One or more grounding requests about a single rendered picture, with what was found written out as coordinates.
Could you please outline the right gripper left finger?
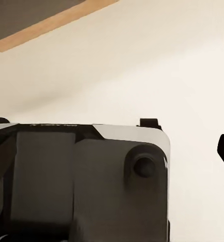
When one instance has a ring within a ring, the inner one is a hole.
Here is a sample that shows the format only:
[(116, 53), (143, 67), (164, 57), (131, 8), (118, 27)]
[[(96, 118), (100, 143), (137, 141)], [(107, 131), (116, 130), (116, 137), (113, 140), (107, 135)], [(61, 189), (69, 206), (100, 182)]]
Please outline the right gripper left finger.
[(17, 154), (15, 138), (12, 134), (0, 137), (0, 180)]

